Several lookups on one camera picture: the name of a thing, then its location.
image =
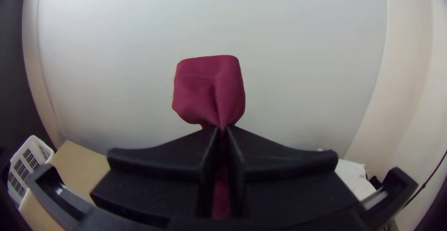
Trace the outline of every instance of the plastic basket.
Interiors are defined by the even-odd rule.
[[[53,156],[54,151],[41,139],[32,135],[11,158],[7,183],[8,193],[16,202],[19,210],[29,192],[25,179],[41,164],[50,162]]]

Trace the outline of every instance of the black cable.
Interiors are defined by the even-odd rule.
[[[442,163],[442,161],[444,161],[444,158],[446,157],[446,155],[447,155],[447,150],[446,150],[446,152],[444,153],[444,156],[442,156],[441,161],[439,161],[438,166],[436,166],[436,168],[434,169],[434,171],[433,171],[432,174],[430,175],[430,177],[428,177],[428,179],[425,181],[425,183],[422,184],[422,186],[421,186],[421,187],[419,188],[419,190],[413,195],[413,197],[410,198],[410,200],[405,204],[404,208],[405,208],[406,206],[408,206],[408,204],[410,204],[410,202],[411,202],[414,198],[416,198],[416,196],[422,191],[422,189],[424,189],[424,188],[427,186],[427,183],[430,181],[430,179],[433,177],[434,173],[435,173],[435,172],[438,170],[438,168],[441,166],[441,163]]]

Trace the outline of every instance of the white cloth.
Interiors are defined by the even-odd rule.
[[[365,165],[339,159],[335,173],[348,186],[359,201],[373,194],[376,189],[366,180]]]

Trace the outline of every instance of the maroon fabric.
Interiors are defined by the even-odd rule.
[[[245,111],[239,60],[231,55],[185,59],[177,64],[172,108],[188,123],[218,126],[221,133]],[[213,217],[230,216],[226,167],[216,173]]]

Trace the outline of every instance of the white backdrop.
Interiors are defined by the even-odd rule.
[[[176,64],[231,54],[238,126],[343,155],[376,83],[386,0],[39,0],[37,29],[61,133],[95,151],[200,129],[171,109]]]

